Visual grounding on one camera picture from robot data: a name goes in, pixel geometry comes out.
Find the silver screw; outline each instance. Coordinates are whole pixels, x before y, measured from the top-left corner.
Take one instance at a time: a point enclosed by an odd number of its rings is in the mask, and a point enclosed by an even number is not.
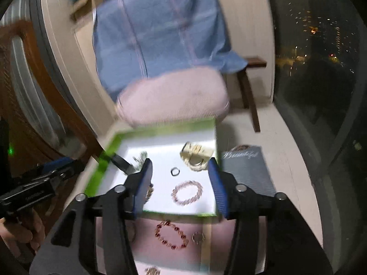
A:
[[[82,202],[83,200],[85,200],[86,199],[86,195],[84,194],[84,193],[79,193],[76,197],[75,197],[75,199],[76,199],[76,201],[78,201],[78,202]]]
[[[117,193],[121,193],[121,192],[124,192],[125,191],[125,186],[124,185],[117,185],[115,188],[114,188],[115,192]]]
[[[236,186],[236,190],[237,190],[238,192],[245,192],[245,191],[247,190],[247,186],[246,186],[246,185],[244,185],[244,184],[238,184],[238,185]]]
[[[278,192],[275,197],[280,201],[285,201],[287,199],[287,195],[283,192]]]

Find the green light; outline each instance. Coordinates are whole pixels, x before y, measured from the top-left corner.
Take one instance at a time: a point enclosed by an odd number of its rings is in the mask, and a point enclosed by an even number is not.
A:
[[[14,149],[10,146],[8,149],[8,155],[13,156],[14,155]]]

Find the cardboard box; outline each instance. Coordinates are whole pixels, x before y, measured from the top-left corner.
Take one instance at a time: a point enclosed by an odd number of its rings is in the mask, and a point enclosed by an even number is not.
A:
[[[105,0],[77,0],[71,9],[70,18],[73,21],[77,21],[81,17],[90,13],[99,4],[102,4]]]

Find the pink cushion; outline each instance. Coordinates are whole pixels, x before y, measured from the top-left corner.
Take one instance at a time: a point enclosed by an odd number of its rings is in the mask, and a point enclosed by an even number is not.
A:
[[[194,67],[130,84],[117,98],[116,110],[133,127],[208,116],[223,119],[229,98],[218,71]]]

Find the human hand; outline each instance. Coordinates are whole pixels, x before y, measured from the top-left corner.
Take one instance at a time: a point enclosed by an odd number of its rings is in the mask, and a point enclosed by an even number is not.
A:
[[[21,255],[17,241],[30,243],[32,249],[37,251],[45,239],[42,220],[34,209],[32,209],[32,214],[21,216],[20,220],[22,224],[6,221],[5,218],[0,219],[0,236],[15,257]]]

